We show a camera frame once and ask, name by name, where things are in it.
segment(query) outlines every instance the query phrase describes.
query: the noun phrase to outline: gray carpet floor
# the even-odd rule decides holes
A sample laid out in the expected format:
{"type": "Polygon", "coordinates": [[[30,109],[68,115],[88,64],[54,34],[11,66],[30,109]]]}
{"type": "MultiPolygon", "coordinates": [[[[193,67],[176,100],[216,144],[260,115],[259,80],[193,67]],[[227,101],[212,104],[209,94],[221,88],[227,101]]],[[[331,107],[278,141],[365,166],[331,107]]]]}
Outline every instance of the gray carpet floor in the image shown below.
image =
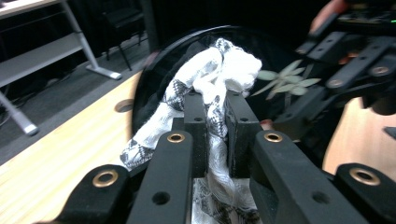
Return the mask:
{"type": "Polygon", "coordinates": [[[48,86],[20,107],[38,127],[39,132],[36,135],[28,136],[13,119],[4,119],[4,124],[0,126],[0,165],[140,71],[149,56],[149,42],[146,39],[140,46],[136,43],[137,37],[122,43],[133,71],[128,69],[117,48],[110,51],[109,61],[106,60],[106,55],[97,58],[101,67],[121,73],[122,79],[114,80],[97,75],[85,69],[88,62],[82,63],[69,76],[48,86]]]}

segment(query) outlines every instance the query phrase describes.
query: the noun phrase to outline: black and white fabric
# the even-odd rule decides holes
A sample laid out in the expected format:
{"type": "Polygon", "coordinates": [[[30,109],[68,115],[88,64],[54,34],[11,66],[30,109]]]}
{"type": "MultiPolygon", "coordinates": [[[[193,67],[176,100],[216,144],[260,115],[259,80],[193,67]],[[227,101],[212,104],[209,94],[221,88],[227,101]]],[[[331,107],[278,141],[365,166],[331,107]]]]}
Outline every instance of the black and white fabric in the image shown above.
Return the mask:
{"type": "Polygon", "coordinates": [[[227,167],[227,90],[248,95],[262,62],[230,41],[218,39],[183,64],[169,83],[153,116],[143,125],[120,160],[128,169],[149,160],[160,136],[169,132],[173,118],[184,116],[184,95],[200,92],[208,126],[208,172],[194,179],[192,223],[261,223],[248,188],[248,179],[233,179],[227,167]]]}

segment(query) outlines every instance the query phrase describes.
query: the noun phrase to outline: white desk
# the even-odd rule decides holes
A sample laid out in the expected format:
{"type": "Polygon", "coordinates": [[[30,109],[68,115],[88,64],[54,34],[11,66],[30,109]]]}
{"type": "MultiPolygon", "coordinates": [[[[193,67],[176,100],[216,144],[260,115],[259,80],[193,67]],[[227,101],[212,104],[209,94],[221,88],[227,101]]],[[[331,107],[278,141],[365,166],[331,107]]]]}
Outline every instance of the white desk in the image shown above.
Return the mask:
{"type": "MultiPolygon", "coordinates": [[[[0,8],[0,20],[54,4],[62,5],[74,33],[0,63],[0,87],[25,77],[51,63],[55,63],[81,49],[90,61],[87,69],[106,77],[120,79],[120,73],[109,71],[98,65],[87,39],[79,28],[78,22],[66,0],[17,0],[5,3],[5,7],[0,8]]],[[[10,116],[25,133],[33,135],[38,132],[37,127],[1,92],[0,103],[6,107],[10,116]]]]}

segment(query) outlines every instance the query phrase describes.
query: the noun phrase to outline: black chair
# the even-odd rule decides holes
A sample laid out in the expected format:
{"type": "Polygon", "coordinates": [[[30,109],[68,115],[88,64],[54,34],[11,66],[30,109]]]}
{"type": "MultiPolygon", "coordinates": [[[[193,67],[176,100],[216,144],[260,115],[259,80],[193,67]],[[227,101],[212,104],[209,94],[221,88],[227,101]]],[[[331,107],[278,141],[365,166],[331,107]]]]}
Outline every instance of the black chair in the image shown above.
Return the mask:
{"type": "Polygon", "coordinates": [[[102,0],[102,10],[106,58],[109,60],[109,49],[117,46],[129,70],[132,71],[121,43],[133,35],[138,35],[138,45],[140,45],[145,31],[140,3],[138,0],[102,0]]]}

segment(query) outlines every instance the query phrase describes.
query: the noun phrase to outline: desk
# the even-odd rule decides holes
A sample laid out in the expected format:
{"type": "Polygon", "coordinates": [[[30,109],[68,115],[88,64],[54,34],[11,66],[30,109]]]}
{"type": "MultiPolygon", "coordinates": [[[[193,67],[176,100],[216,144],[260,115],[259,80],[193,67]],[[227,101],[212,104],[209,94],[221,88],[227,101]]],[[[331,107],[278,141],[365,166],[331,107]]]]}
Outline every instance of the desk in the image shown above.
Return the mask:
{"type": "MultiPolygon", "coordinates": [[[[0,167],[0,223],[30,224],[53,220],[85,174],[94,167],[111,163],[120,155],[130,138],[131,112],[117,113],[114,107],[124,99],[134,99],[131,90],[135,88],[138,79],[139,75],[129,78],[0,167]]],[[[346,114],[354,115],[361,123],[365,123],[372,115],[370,111],[361,110],[356,105],[355,102],[348,105],[346,114]]],[[[344,116],[341,124],[348,123],[347,119],[350,117],[344,116]]],[[[340,133],[342,137],[333,139],[333,143],[341,146],[353,144],[350,140],[355,138],[351,136],[356,134],[340,132],[345,128],[349,129],[348,126],[338,129],[335,136],[340,133]]],[[[359,162],[379,167],[382,172],[396,180],[394,141],[387,141],[390,138],[384,136],[385,141],[380,144],[390,145],[378,151],[375,146],[379,144],[378,140],[383,141],[377,138],[382,133],[376,129],[360,133],[364,134],[361,139],[370,141],[373,147],[361,151],[359,145],[364,144],[357,144],[357,147],[349,147],[349,150],[338,150],[341,147],[334,145],[329,149],[325,161],[327,169],[332,171],[337,162],[357,158],[355,160],[359,162]],[[362,156],[370,151],[370,157],[362,156]]]]}
{"type": "MultiPolygon", "coordinates": [[[[64,36],[40,48],[33,49],[22,55],[14,57],[10,60],[0,63],[0,87],[25,77],[51,63],[55,63],[62,58],[69,56],[79,50],[83,50],[90,65],[87,69],[94,73],[120,79],[121,74],[106,70],[98,65],[92,50],[82,33],[78,22],[73,15],[66,0],[18,0],[5,3],[5,7],[0,8],[0,19],[18,15],[27,11],[47,7],[53,4],[61,4],[67,19],[69,20],[73,30],[73,34],[64,36]]],[[[21,129],[33,135],[38,132],[37,127],[26,118],[23,113],[17,109],[7,98],[0,92],[0,103],[3,104],[11,117],[17,122],[21,129]]]]}

